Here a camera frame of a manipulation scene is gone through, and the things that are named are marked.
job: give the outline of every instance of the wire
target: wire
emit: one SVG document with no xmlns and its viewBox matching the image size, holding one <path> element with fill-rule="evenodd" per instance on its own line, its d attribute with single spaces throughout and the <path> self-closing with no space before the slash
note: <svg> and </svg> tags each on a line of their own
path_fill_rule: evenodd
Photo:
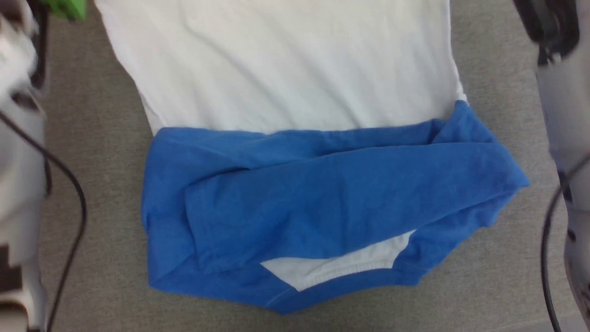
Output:
<svg viewBox="0 0 590 332">
<path fill-rule="evenodd" d="M 15 124 L 3 111 L 0 110 L 0 121 L 6 124 L 7 127 L 12 129 L 18 136 L 20 136 L 23 140 L 29 143 L 33 148 L 35 148 L 40 154 L 45 157 L 46 160 L 52 162 L 57 168 L 59 168 L 65 176 L 72 182 L 74 188 L 76 189 L 76 193 L 78 194 L 78 198 L 80 199 L 80 209 L 81 209 L 81 220 L 80 226 L 78 228 L 78 232 L 76 234 L 76 239 L 70 248 L 70 253 L 68 254 L 68 258 L 65 262 L 64 269 L 61 274 L 61 279 L 59 286 L 57 287 L 57 292 L 55 293 L 55 300 L 53 302 L 53 306 L 51 307 L 51 312 L 49 314 L 49 319 L 47 323 L 46 332 L 51 332 L 53 325 L 55 323 L 55 316 L 60 306 L 61 296 L 64 291 L 65 282 L 70 274 L 70 269 L 72 263 L 74 261 L 74 257 L 76 256 L 76 252 L 78 251 L 78 247 L 80 246 L 80 242 L 84 237 L 84 232 L 86 231 L 86 224 L 88 221 L 88 213 L 87 213 L 87 206 L 86 206 L 86 197 L 84 196 L 84 191 L 82 190 L 82 186 L 76 179 L 76 176 L 68 166 L 66 166 L 62 161 L 60 161 L 55 155 L 53 155 L 50 151 L 45 149 L 41 144 L 39 144 L 34 138 L 30 137 L 26 132 L 24 132 L 17 124 Z M 46 178 L 50 178 L 48 176 L 49 168 L 45 168 L 45 176 Z"/>
<path fill-rule="evenodd" d="M 559 188 L 553 194 L 547 213 L 545 214 L 545 224 L 543 225 L 543 235 L 541 238 L 541 283 L 543 285 L 543 296 L 545 297 L 545 304 L 547 305 L 547 312 L 551 325 L 555 332 L 561 332 L 559 327 L 559 321 L 555 314 L 555 308 L 553 307 L 553 301 L 551 300 L 551 291 L 549 290 L 549 272 L 547 268 L 547 246 L 549 243 L 549 234 L 551 232 L 551 222 L 557 203 L 562 193 L 569 187 L 569 184 L 574 176 L 577 175 L 590 162 L 590 154 L 586 155 L 579 163 L 577 163 L 572 170 L 563 177 Z"/>
</svg>

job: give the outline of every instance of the green object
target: green object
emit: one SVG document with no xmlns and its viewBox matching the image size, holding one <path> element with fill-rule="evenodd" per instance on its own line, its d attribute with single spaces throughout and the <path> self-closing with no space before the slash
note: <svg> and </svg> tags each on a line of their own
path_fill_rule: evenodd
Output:
<svg viewBox="0 0 590 332">
<path fill-rule="evenodd" d="M 86 19 L 86 0 L 42 0 L 51 13 L 69 20 Z"/>
</svg>

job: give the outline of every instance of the cable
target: cable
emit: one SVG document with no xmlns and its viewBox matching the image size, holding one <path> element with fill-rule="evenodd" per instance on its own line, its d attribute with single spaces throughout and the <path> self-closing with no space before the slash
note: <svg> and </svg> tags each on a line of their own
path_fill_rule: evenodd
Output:
<svg viewBox="0 0 590 332">
<path fill-rule="evenodd" d="M 569 187 L 569 183 L 574 176 L 577 175 L 590 162 L 590 154 L 586 155 L 579 163 L 577 163 L 573 169 L 562 179 L 559 188 L 553 194 L 547 213 L 545 214 L 545 224 L 543 225 L 543 235 L 541 238 L 541 283 L 543 285 L 543 296 L 545 297 L 545 304 L 547 305 L 547 312 L 551 325 L 555 332 L 561 332 L 559 327 L 559 321 L 555 314 L 555 308 L 553 307 L 553 301 L 551 300 L 551 291 L 549 290 L 549 272 L 547 269 L 547 246 L 549 243 L 549 233 L 551 232 L 551 222 L 557 203 L 562 193 Z"/>
<path fill-rule="evenodd" d="M 68 254 L 68 258 L 66 260 L 64 269 L 61 274 L 61 279 L 59 286 L 57 287 L 57 292 L 55 293 L 55 300 L 53 302 L 53 306 L 51 307 L 51 312 L 49 314 L 49 319 L 47 323 L 47 330 L 46 332 L 51 332 L 53 328 L 53 324 L 55 323 L 55 316 L 57 310 L 60 306 L 60 300 L 62 293 L 64 291 L 65 282 L 70 274 L 70 268 L 74 261 L 74 257 L 76 256 L 76 252 L 78 251 L 78 247 L 84 237 L 84 232 L 86 231 L 86 224 L 88 221 L 88 213 L 86 207 L 86 197 L 84 196 L 84 191 L 82 190 L 82 186 L 76 179 L 76 176 L 68 166 L 66 166 L 63 162 L 61 162 L 55 155 L 53 155 L 50 151 L 47 151 L 41 144 L 39 144 L 34 138 L 30 137 L 26 132 L 24 132 L 17 124 L 15 124 L 3 111 L 0 110 L 0 121 L 2 121 L 6 126 L 8 126 L 12 131 L 14 131 L 18 136 L 20 136 L 23 140 L 29 143 L 33 148 L 35 148 L 40 154 L 43 155 L 47 160 L 52 162 L 57 168 L 59 168 L 65 176 L 72 182 L 74 188 L 76 189 L 76 193 L 78 194 L 78 198 L 80 199 L 80 208 L 81 208 L 81 220 L 80 220 L 80 227 L 78 228 L 78 232 L 76 234 L 76 239 L 70 248 L 70 253 Z"/>
</svg>

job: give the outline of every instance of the gray fabric surface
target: gray fabric surface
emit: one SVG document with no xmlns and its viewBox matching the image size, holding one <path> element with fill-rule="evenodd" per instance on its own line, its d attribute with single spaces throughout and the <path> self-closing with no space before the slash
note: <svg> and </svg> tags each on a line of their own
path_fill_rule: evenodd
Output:
<svg viewBox="0 0 590 332">
<path fill-rule="evenodd" d="M 148 287 L 139 204 L 150 130 L 136 89 L 94 8 L 84 23 L 52 21 L 47 145 L 78 175 L 90 212 L 55 331 L 492 331 L 547 320 L 538 252 L 558 181 L 536 91 L 535 48 L 510 0 L 451 6 L 454 54 L 471 105 L 532 186 L 420 286 L 358 292 L 287 317 Z M 71 185 L 54 176 L 40 246 L 51 299 L 79 217 Z M 564 216 L 562 210 L 550 250 L 560 315 L 576 311 L 562 267 Z"/>
</svg>

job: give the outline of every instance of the blue fabric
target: blue fabric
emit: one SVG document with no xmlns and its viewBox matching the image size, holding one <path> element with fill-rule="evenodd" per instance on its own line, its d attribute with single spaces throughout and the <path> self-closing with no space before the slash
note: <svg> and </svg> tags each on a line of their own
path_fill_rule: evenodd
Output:
<svg viewBox="0 0 590 332">
<path fill-rule="evenodd" d="M 280 313 L 360 289 L 415 285 L 527 185 L 464 102 L 446 122 L 399 128 L 164 128 L 146 161 L 142 201 L 150 284 Z M 260 265 L 342 256 L 415 229 L 392 269 L 302 292 Z"/>
</svg>

